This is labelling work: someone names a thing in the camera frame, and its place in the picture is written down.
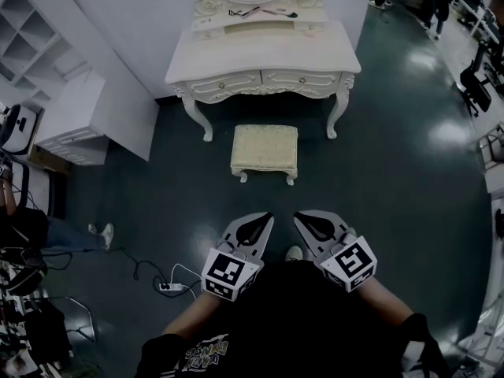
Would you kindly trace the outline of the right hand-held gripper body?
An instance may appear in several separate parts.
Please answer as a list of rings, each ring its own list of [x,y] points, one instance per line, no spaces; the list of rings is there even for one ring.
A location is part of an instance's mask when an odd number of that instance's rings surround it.
[[[364,236],[347,230],[319,264],[324,277],[347,293],[376,273],[377,259]]]

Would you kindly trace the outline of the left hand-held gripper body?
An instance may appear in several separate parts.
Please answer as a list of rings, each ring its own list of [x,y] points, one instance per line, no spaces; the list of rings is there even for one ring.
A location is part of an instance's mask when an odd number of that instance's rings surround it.
[[[261,258],[252,258],[243,248],[221,240],[211,248],[202,271],[202,290],[234,302],[247,290],[264,267]]]

